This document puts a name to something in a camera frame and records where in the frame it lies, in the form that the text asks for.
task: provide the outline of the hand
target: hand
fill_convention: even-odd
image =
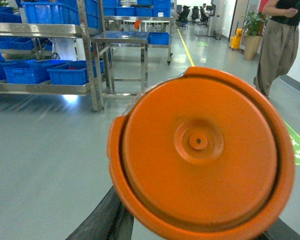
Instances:
[[[298,9],[292,7],[285,10],[284,16],[287,18],[293,18],[297,13],[298,13]]]

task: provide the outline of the stainless steel table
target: stainless steel table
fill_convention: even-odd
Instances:
[[[148,32],[139,31],[104,31],[95,37],[91,38],[95,51],[95,62],[97,71],[98,89],[100,94],[100,101],[102,109],[104,109],[103,98],[126,98],[135,96],[135,93],[117,94],[115,92],[115,81],[120,82],[141,82],[141,91],[148,87]],[[102,77],[100,68],[100,57],[108,58],[108,50],[111,47],[140,47],[141,52],[141,69],[140,78],[113,78],[110,74],[110,66],[105,66],[107,76],[107,88],[102,88]]]

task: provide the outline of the yellow floor line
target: yellow floor line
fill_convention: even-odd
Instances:
[[[186,52],[186,54],[188,55],[188,58],[189,58],[189,60],[190,60],[191,66],[192,66],[192,67],[195,67],[194,61],[193,61],[192,58],[191,58],[190,52],[189,52],[189,50],[188,50],[188,48],[187,48],[187,45],[186,45],[186,43],[185,43],[183,37],[181,36],[181,33],[180,33],[179,29],[177,29],[177,30],[178,30],[179,36],[180,36],[180,38],[181,38],[181,41],[182,41],[182,43],[183,43],[185,52]]]

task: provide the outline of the orange lid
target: orange lid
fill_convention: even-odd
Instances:
[[[136,98],[111,126],[108,156],[122,202],[167,239],[258,236],[284,208],[295,171],[271,104],[239,78],[202,67]]]

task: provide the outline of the epoxy floor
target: epoxy floor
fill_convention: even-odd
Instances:
[[[196,66],[223,70],[252,84],[257,59],[243,60],[224,39],[197,38],[206,31],[202,27],[180,31]],[[114,74],[136,77],[139,52],[117,48]],[[149,86],[191,65],[176,30],[172,52],[168,66],[166,50],[149,50]],[[116,89],[138,92],[140,86],[117,84]],[[95,113],[90,96],[0,95],[0,240],[64,240],[92,212],[112,186],[108,130],[129,101],[106,99],[105,110]],[[270,101],[300,134],[300,92],[278,79]],[[300,234],[300,166],[281,218]],[[135,221],[132,239],[162,238]]]

